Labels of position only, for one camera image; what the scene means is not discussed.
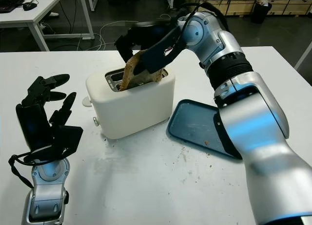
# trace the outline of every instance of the table surface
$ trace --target table surface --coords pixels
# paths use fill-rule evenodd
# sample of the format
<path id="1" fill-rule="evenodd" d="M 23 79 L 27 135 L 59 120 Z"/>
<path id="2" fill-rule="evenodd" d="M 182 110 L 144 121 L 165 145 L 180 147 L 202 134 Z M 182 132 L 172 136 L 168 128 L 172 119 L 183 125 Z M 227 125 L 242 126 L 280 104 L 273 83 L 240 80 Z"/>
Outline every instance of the table surface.
<path id="1" fill-rule="evenodd" d="M 245 47 L 290 125 L 289 145 L 312 164 L 312 88 L 273 47 Z M 95 71 L 124 66 L 115 51 L 0 53 L 0 217 L 20 224 L 29 188 L 11 173 L 12 154 L 28 151 L 15 106 L 38 75 L 69 73 L 57 90 L 76 91 L 68 125 L 84 129 L 65 182 L 70 192 L 64 225 L 253 225 L 244 165 L 166 134 L 168 121 L 119 140 L 95 127 L 93 108 L 82 106 L 85 80 Z M 176 75 L 174 107 L 185 98 L 214 105 L 213 89 L 198 59 L 183 51 L 167 66 Z M 62 101 L 46 103 L 48 117 Z M 31 168 L 18 165 L 31 179 Z"/>
<path id="2" fill-rule="evenodd" d="M 38 0 L 39 4 L 32 10 L 24 11 L 22 7 L 17 7 L 10 13 L 1 13 L 0 24 L 39 21 L 38 18 L 41 17 L 43 13 L 51 10 L 57 1 L 58 0 Z"/>

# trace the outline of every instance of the gray floor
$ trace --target gray floor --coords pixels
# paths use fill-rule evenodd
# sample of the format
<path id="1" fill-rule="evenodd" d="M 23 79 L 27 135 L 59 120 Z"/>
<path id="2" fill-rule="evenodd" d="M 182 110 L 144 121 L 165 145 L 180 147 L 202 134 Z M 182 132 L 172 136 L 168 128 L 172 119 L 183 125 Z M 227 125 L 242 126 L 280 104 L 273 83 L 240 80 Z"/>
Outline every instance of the gray floor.
<path id="1" fill-rule="evenodd" d="M 71 23 L 74 19 L 75 0 L 62 0 L 61 4 Z M 118 5 L 109 5 L 107 0 L 99 0 L 96 11 L 90 12 L 93 30 L 99 33 L 101 26 L 119 20 L 151 20 L 168 12 L 166 0 L 128 0 Z M 58 12 L 57 19 L 46 19 L 51 28 L 57 33 L 68 33 L 69 24 L 60 8 L 56 5 L 53 11 Z M 308 17 L 267 17 L 263 24 L 250 22 L 249 17 L 227 17 L 231 32 L 241 46 L 273 46 L 292 66 L 296 64 L 302 53 L 312 41 L 312 19 Z M 125 34 L 130 23 L 117 23 L 107 26 L 102 31 L 105 42 L 111 43 Z M 84 19 L 80 15 L 77 5 L 77 16 L 74 33 L 86 31 Z M 99 44 L 99 37 L 95 40 L 82 40 L 81 49 L 86 50 Z M 51 50 L 76 50 L 78 39 L 48 40 Z M 108 44 L 106 50 L 114 50 L 113 44 Z M 28 29 L 0 30 L 0 52 L 39 51 Z M 312 84 L 312 53 L 302 64 L 300 73 Z"/>

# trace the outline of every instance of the white toaster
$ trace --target white toaster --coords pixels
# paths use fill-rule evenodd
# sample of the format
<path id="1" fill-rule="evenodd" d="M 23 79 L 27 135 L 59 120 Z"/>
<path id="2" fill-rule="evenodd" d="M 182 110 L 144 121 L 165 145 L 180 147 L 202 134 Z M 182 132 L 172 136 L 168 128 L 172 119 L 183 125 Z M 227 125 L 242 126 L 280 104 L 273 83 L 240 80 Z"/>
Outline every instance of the white toaster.
<path id="1" fill-rule="evenodd" d="M 97 72 L 86 80 L 90 102 L 97 117 L 96 124 L 110 139 L 118 139 L 154 124 L 172 113 L 175 75 L 164 70 L 160 82 L 149 82 L 125 91 L 119 91 L 124 69 Z"/>

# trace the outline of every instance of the tray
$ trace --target tray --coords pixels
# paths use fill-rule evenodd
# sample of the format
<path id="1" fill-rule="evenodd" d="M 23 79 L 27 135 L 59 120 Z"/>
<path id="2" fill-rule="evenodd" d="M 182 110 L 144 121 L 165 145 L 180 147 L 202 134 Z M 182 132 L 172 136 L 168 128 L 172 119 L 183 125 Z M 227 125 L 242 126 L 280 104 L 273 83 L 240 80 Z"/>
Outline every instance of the tray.
<path id="1" fill-rule="evenodd" d="M 168 132 L 184 141 L 242 159 L 222 125 L 217 107 L 181 100 L 169 121 Z"/>

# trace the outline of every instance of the desk leg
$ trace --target desk leg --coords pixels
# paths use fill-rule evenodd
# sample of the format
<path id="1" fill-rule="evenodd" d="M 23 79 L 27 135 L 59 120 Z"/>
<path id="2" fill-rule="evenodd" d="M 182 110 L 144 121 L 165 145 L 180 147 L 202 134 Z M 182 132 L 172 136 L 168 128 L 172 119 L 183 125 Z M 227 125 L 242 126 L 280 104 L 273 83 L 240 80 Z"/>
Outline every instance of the desk leg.
<path id="1" fill-rule="evenodd" d="M 87 27 L 88 27 L 89 34 L 90 34 L 90 39 L 94 39 L 93 29 L 92 29 L 88 9 L 87 9 L 86 0 L 80 0 L 80 2 L 81 2 L 82 10 L 84 13 L 84 17 L 85 17 L 86 22 L 87 22 Z"/>
<path id="2" fill-rule="evenodd" d="M 300 59 L 298 60 L 298 62 L 296 63 L 296 65 L 294 66 L 294 68 L 299 71 L 299 67 L 302 64 L 302 62 L 304 61 L 304 59 L 307 57 L 308 53 L 310 52 L 310 50 L 312 49 L 312 41 L 310 43 L 310 45 L 306 48 L 305 52 L 302 54 L 302 56 L 300 57 Z"/>
<path id="3" fill-rule="evenodd" d="M 90 9 L 92 12 L 95 11 L 95 8 L 97 6 L 98 0 L 89 0 L 89 4 L 90 4 Z"/>
<path id="4" fill-rule="evenodd" d="M 27 23 L 28 28 L 30 29 L 30 32 L 32 33 L 32 35 L 34 36 L 34 39 L 36 41 L 36 43 L 38 44 L 39 48 L 41 49 L 41 51 L 50 51 L 49 47 L 47 46 L 47 44 L 44 41 L 44 38 L 42 36 L 42 33 L 39 29 L 39 26 L 37 23 Z"/>

